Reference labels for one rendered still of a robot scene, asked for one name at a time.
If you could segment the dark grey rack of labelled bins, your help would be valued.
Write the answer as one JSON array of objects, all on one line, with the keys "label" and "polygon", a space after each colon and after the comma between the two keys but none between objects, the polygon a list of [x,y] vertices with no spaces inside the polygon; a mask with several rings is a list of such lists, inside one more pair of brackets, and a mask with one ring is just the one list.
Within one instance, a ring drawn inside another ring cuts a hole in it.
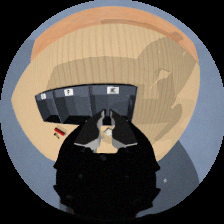
[{"label": "dark grey rack of labelled bins", "polygon": [[44,122],[80,125],[106,109],[102,126],[112,126],[109,109],[132,122],[137,89],[131,84],[95,83],[55,88],[34,96]]}]

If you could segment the white domino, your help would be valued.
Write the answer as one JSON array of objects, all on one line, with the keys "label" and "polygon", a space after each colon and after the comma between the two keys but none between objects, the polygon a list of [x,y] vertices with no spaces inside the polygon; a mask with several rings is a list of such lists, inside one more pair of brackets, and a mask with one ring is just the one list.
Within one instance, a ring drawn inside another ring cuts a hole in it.
[{"label": "white domino", "polygon": [[104,134],[112,137],[112,129],[110,129],[109,127],[104,131]]}]

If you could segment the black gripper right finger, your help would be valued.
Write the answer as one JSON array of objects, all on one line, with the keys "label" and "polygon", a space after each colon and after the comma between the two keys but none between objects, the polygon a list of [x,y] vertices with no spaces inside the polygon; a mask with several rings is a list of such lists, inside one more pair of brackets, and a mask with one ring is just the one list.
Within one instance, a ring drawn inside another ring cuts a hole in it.
[{"label": "black gripper right finger", "polygon": [[[148,138],[131,121],[126,120],[114,110],[109,109],[111,117],[112,145],[117,150],[125,148],[125,152],[138,154],[148,160],[155,172],[160,170],[153,147]],[[112,116],[111,116],[112,115]]]}]

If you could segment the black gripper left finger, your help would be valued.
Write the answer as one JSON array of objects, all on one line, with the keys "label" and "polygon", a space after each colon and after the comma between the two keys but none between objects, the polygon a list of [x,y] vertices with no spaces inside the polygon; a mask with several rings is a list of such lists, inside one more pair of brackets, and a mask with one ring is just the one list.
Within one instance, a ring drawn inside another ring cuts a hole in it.
[{"label": "black gripper left finger", "polygon": [[101,143],[100,127],[103,125],[102,120],[105,116],[106,109],[103,109],[75,128],[62,143],[53,168],[57,170],[64,158],[73,153],[84,152],[86,147],[90,147],[94,153],[97,153]]}]

